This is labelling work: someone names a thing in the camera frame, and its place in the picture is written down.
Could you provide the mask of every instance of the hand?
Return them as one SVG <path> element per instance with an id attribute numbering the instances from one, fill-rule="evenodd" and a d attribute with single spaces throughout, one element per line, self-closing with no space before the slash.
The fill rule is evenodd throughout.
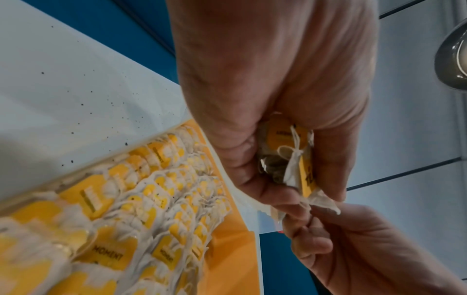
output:
<path id="1" fill-rule="evenodd" d="M 313 207 L 306 224 L 286 216 L 292 251 L 334 295 L 467 294 L 466 285 L 374 210 Z"/>
<path id="2" fill-rule="evenodd" d="M 307 218 L 298 192 L 258 173 L 258 123 L 272 111 L 315 131 L 313 168 L 345 199 L 374 74 L 374 0 L 168 0 L 180 85 L 234 184 Z"/>

